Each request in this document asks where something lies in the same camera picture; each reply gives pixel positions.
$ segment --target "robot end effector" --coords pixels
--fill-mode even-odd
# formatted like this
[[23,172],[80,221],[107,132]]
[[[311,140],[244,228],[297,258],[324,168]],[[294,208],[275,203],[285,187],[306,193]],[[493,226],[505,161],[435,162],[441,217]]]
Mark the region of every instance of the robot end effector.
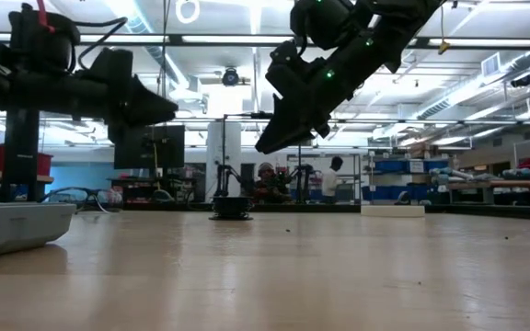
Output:
[[[290,25],[302,43],[286,41],[271,53],[265,77],[282,95],[273,96],[274,115],[257,145],[264,154],[329,134],[330,113],[384,65],[395,73],[402,51],[445,0],[301,0]],[[369,24],[379,16],[374,27]],[[301,58],[309,37],[336,50],[309,63]]]
[[[77,119],[104,119],[112,141],[120,139],[124,128],[175,118],[177,104],[148,91],[133,77],[130,51],[104,49],[91,68],[73,73],[75,46],[80,42],[77,26],[101,25],[74,22],[27,4],[21,12],[11,12],[9,21],[9,47],[0,44],[0,110],[47,110]],[[108,22],[118,25],[88,50],[126,21]]]

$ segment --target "computer monitor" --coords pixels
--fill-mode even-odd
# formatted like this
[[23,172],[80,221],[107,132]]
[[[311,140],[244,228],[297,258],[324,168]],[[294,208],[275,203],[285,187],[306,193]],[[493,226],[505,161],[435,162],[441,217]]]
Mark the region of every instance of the computer monitor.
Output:
[[128,129],[123,140],[116,143],[115,169],[151,169],[158,167],[180,168],[184,166],[185,127],[160,126]]

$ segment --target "person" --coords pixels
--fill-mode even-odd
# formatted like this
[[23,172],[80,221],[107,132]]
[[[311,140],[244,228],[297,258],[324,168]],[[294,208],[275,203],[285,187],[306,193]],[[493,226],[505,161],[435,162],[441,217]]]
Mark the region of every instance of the person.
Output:
[[259,166],[259,178],[255,183],[255,194],[253,199],[265,203],[285,203],[292,200],[288,195],[285,182],[275,175],[273,165],[263,163]]
[[334,204],[337,201],[337,171],[342,167],[342,159],[338,156],[330,161],[330,168],[322,173],[322,202]]

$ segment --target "gray container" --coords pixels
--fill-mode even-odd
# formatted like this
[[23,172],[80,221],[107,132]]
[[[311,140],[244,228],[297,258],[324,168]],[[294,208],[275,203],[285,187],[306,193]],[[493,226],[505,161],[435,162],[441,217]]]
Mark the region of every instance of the gray container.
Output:
[[0,254],[43,246],[66,234],[76,206],[0,203]]

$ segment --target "man in white shirt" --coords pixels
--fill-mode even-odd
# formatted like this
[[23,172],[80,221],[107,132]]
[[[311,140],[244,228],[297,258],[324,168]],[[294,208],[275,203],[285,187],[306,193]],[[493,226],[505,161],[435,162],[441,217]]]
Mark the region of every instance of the man in white shirt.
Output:
[[322,173],[322,202],[334,204],[337,191],[337,171],[342,167],[342,159],[338,156],[332,158],[330,168]]

